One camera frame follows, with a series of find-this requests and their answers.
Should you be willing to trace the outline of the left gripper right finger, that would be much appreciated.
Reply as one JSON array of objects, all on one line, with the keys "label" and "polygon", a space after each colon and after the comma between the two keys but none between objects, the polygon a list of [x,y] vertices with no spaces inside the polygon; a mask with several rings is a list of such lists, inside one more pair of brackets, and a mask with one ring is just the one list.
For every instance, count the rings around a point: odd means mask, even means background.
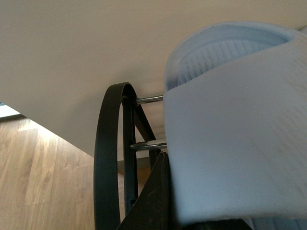
[{"label": "left gripper right finger", "polygon": [[194,223],[182,228],[183,230],[251,230],[252,228],[242,219],[229,219]]}]

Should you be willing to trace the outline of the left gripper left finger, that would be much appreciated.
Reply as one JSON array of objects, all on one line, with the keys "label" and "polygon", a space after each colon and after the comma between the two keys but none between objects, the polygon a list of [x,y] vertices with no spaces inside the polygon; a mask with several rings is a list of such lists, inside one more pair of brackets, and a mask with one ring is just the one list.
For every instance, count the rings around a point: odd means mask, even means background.
[{"label": "left gripper left finger", "polygon": [[160,152],[153,169],[132,209],[119,230],[170,229],[170,165],[166,152]]}]

